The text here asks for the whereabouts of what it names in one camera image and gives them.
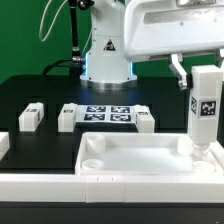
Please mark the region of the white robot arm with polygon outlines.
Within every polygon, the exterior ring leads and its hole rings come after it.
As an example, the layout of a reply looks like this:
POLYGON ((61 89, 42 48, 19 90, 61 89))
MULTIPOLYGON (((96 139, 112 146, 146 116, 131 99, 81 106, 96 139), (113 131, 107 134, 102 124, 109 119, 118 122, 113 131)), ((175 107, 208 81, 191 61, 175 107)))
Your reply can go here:
POLYGON ((182 89, 190 87, 184 57, 224 49, 224 0, 87 0, 92 46, 83 79, 104 86, 136 77, 130 64, 170 60, 182 89))

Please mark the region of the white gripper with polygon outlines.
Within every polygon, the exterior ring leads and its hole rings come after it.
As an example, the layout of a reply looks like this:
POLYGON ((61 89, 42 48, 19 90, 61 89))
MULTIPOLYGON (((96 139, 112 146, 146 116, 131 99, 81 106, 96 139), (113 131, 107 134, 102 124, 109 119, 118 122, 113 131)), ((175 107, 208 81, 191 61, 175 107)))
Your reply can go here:
POLYGON ((124 57, 131 62, 169 57, 169 68, 187 89, 181 54, 217 50, 224 68, 224 0, 131 0, 124 19, 124 57))

